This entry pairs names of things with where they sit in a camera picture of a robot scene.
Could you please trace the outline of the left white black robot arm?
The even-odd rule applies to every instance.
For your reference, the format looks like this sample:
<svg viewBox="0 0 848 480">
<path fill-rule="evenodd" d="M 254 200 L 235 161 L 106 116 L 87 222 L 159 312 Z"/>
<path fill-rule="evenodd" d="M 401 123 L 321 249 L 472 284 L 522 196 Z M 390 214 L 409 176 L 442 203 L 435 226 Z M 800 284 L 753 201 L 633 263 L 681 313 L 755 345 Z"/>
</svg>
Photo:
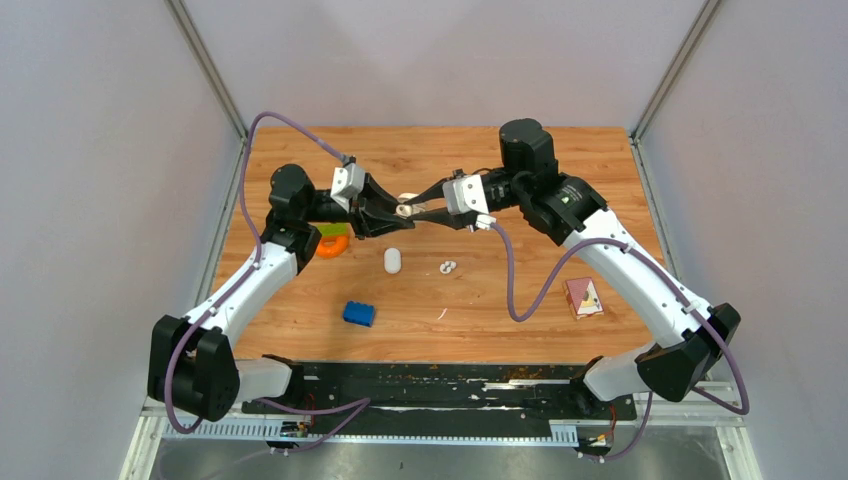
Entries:
<svg viewBox="0 0 848 480">
<path fill-rule="evenodd" d="M 308 265 L 321 242 L 319 222 L 345 222 L 357 238 L 413 228 L 396 213 L 398 200 L 355 163 L 334 171 L 331 186 L 317 189 L 296 164 L 270 179 L 266 226 L 247 260 L 214 294 L 180 317 L 165 315 L 152 332 L 148 395 L 165 405 L 181 433 L 198 422 L 218 421 L 237 403 L 260 398 L 283 413 L 298 411 L 306 386 L 293 364 L 279 356 L 238 360 L 234 348 L 265 304 Z"/>
</svg>

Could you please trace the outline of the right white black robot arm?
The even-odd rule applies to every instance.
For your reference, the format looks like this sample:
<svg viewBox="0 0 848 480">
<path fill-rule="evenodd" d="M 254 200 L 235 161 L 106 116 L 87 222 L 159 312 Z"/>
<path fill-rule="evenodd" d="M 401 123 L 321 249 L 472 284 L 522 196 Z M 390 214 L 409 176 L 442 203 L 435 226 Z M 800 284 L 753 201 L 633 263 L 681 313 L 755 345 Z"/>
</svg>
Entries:
<svg viewBox="0 0 848 480">
<path fill-rule="evenodd" d="M 536 231 L 566 252 L 540 293 L 520 314 L 514 306 L 515 264 L 507 274 L 508 312 L 523 322 L 539 308 L 558 272 L 573 257 L 594 269 L 630 305 L 652 339 L 640 348 L 590 362 L 576 379 L 571 403 L 584 417 L 596 417 L 612 400 L 635 393 L 654 393 L 680 402 L 702 394 L 699 382 L 721 359 L 740 322 L 730 304 L 712 304 L 675 279 L 627 231 L 607 201 L 585 180 L 563 173 L 555 157 L 552 135 L 536 120 L 512 120 L 499 130 L 502 165 L 485 173 L 455 171 L 412 205 L 442 198 L 443 208 L 420 211 L 416 221 L 454 229 L 495 230 L 507 257 L 514 250 L 495 213 L 516 207 Z"/>
</svg>

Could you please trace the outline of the white earbud charging case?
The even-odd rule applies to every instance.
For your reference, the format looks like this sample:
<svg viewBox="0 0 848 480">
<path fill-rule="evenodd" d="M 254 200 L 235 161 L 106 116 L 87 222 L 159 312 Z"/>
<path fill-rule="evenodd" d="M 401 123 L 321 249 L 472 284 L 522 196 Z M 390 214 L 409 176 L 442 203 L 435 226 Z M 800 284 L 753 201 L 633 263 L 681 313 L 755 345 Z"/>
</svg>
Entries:
<svg viewBox="0 0 848 480">
<path fill-rule="evenodd" d="M 408 218 L 412 215 L 423 212 L 426 209 L 425 204 L 412 204 L 408 203 L 408 200 L 416 198 L 417 195 L 415 193 L 405 192 L 400 194 L 397 197 L 398 205 L 396 206 L 395 213 L 403 218 Z"/>
</svg>

